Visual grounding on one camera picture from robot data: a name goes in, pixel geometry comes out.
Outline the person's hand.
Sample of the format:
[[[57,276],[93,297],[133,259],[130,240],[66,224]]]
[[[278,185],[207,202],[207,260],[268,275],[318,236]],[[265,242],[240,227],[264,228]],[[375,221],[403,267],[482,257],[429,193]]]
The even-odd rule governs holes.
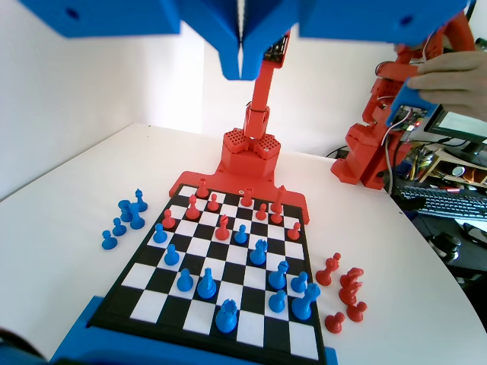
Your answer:
[[[406,82],[446,111],[486,121],[486,53],[452,52],[428,60]]]

